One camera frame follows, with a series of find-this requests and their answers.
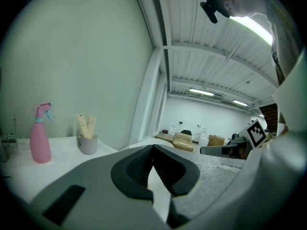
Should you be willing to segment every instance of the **ceiling light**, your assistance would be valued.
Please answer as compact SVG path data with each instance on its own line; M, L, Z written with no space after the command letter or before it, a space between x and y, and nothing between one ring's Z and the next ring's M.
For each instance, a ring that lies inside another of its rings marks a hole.
M239 105L248 106L247 104L240 102L240 101L237 101L237 100L233 100L232 102L237 103Z
M261 25L252 20L249 17L230 17L230 19L239 22L240 24L246 26L260 37L262 37L269 45L272 45L273 37L272 35L265 30Z
M205 94L205 95L209 95L209 96L213 96L214 95L213 93L202 91L202 90L196 90L196 89L190 89L190 92L198 93L198 94Z

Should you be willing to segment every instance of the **gray cup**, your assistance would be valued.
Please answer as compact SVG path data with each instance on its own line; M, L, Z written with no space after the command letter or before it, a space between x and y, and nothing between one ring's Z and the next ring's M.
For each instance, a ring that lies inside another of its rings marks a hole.
M77 145L81 152L87 155L92 155L97 152L97 134L93 134L93 138L84 138L81 135L77 137Z

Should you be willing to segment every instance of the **pink spray bottle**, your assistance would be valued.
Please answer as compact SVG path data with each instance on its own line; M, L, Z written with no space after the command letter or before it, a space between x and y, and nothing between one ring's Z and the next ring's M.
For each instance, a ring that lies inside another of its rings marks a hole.
M48 136L43 124L44 113L50 115L51 103L42 104L37 108L33 128L30 135L30 149L33 160L37 163L46 163L51 159L51 150Z

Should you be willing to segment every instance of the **white countertop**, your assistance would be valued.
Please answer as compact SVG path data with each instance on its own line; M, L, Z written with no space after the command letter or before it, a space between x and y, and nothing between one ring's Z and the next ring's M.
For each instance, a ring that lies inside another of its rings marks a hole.
M50 138L49 143L52 159L48 163L33 161L29 139L19 139L18 148L8 148L8 161L0 163L1 175L12 177L5 180L10 191L27 203L30 203L44 187L77 165L117 152L99 141L97 152L85 155L78 149L76 137Z

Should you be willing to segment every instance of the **ceiling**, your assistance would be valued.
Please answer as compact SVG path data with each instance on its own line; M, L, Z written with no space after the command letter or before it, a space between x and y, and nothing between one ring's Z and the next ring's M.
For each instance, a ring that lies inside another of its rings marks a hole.
M260 113L258 106L274 103L271 95L278 86L271 46L218 12L218 23L211 23L199 6L201 1L206 0L158 1L166 36L169 95L204 101L189 92L196 88L217 96L205 97L208 103ZM270 32L265 16L252 19ZM233 104L234 99L248 106Z

